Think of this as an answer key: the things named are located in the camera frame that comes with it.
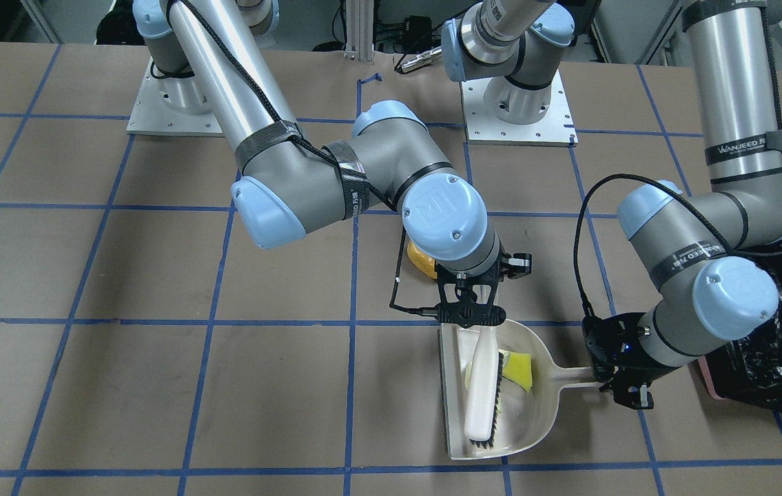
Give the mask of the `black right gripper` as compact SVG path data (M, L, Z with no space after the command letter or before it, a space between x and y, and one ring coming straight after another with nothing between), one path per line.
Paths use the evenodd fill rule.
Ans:
M495 304L499 282L529 276L532 261L528 252L501 252L486 272L476 276L461 276L437 264L440 302L431 308L431 317L464 329L503 324L506 311Z

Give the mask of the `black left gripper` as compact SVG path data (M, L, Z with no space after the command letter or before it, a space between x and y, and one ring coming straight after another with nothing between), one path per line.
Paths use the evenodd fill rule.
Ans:
M599 318L587 313L582 321L586 348L599 390L610 391L616 403L630 409L653 409L649 387L670 373L668 365L647 353L639 339L639 321L645 313L623 313Z

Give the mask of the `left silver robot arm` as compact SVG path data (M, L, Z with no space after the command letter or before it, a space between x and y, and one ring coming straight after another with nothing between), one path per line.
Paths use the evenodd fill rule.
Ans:
M640 179L617 219L661 301L598 318L581 298L602 391L651 409L649 387L747 337L779 306L756 246L782 241L782 115L766 1L683 1L711 192L683 197Z

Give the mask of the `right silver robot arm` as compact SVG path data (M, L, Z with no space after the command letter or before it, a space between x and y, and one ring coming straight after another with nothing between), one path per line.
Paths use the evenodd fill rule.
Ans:
M400 214L404 238L437 263L439 302L406 312L470 327L504 323L495 301L505 278L531 273L508 254L484 200L456 172L407 105L386 100L359 115L352 136L316 147L307 138L236 1L136 1L136 29L158 75L193 82L234 152L230 194L250 239L270 249L377 204Z

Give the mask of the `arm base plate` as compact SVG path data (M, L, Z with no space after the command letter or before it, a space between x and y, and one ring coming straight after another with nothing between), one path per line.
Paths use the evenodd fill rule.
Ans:
M530 91L497 76L460 83L467 140L478 145L573 147L579 142L563 79Z
M130 134L176 137L221 137L223 129L198 81L184 67L185 78L172 78L152 66L146 66L144 79L130 112Z

